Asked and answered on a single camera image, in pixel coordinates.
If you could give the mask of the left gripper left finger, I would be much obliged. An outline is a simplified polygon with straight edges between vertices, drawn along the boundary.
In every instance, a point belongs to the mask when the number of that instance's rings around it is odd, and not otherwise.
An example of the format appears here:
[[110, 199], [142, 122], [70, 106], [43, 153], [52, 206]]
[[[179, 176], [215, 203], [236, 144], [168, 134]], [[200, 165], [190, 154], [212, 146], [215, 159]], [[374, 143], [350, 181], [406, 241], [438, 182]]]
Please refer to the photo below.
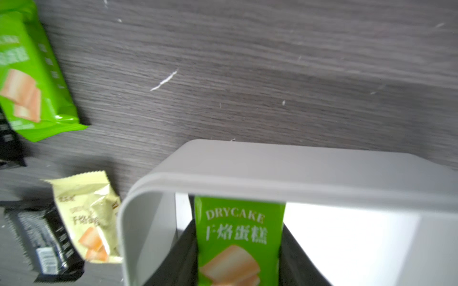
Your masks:
[[198, 244], [195, 220], [192, 220], [144, 286], [196, 286], [197, 283]]

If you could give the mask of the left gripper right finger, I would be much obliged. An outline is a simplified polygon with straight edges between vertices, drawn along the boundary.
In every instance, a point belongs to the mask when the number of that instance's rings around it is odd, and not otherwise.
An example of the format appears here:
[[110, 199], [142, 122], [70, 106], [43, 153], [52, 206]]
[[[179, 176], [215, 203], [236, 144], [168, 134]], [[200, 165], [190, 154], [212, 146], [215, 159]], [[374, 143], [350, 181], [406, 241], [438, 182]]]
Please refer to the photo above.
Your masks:
[[283, 225], [279, 256], [280, 286], [331, 286], [286, 225]]

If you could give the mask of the green cookie packet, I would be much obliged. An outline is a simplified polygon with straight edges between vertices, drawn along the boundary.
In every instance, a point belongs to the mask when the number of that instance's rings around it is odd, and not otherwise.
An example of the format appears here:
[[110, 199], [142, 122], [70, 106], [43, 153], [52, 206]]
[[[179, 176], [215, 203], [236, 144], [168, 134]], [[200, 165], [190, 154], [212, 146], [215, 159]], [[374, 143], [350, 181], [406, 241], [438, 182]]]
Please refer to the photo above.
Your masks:
[[83, 131], [34, 1], [1, 1], [1, 108], [30, 142]]
[[276, 286], [285, 203], [195, 197], [199, 286]]

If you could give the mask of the white storage box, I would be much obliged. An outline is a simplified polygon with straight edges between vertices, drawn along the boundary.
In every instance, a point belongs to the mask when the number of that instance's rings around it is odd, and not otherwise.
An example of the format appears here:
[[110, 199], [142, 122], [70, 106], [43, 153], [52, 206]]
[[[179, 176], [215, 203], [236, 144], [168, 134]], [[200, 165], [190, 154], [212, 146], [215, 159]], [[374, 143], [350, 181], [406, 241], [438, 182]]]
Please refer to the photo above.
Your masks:
[[121, 204], [125, 285], [155, 273], [195, 197], [285, 203], [283, 225], [332, 286], [458, 283], [456, 171], [406, 153], [197, 139]]

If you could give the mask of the black cookie packet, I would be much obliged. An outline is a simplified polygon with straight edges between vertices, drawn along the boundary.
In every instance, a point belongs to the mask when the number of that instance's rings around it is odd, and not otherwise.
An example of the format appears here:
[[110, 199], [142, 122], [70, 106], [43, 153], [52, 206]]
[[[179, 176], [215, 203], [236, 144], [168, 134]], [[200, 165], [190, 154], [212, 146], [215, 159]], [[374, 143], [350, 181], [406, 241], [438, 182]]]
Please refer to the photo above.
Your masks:
[[3, 110], [1, 110], [1, 138], [0, 138], [1, 170], [26, 167], [25, 151], [19, 137], [11, 128]]
[[84, 274], [85, 261], [74, 248], [52, 201], [1, 201], [7, 226], [19, 243], [35, 283], [75, 282]]

